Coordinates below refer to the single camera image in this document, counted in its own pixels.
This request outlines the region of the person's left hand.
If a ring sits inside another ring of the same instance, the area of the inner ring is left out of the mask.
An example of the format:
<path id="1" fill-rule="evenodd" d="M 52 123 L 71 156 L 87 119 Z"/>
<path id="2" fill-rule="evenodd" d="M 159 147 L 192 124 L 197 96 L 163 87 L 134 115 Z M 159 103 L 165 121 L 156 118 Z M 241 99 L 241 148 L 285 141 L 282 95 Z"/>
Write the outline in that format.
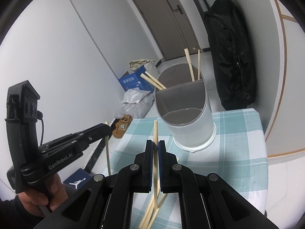
<path id="1" fill-rule="evenodd" d="M 18 194 L 18 198 L 25 210 L 34 216 L 44 217 L 43 212 L 40 210 L 41 206 L 49 205 L 50 209 L 54 211 L 68 199 L 65 186 L 61 182 L 58 174 L 54 174 L 44 183 L 47 188 L 47 194 L 49 194 L 51 198 L 48 198 L 44 193 L 32 188 Z"/>

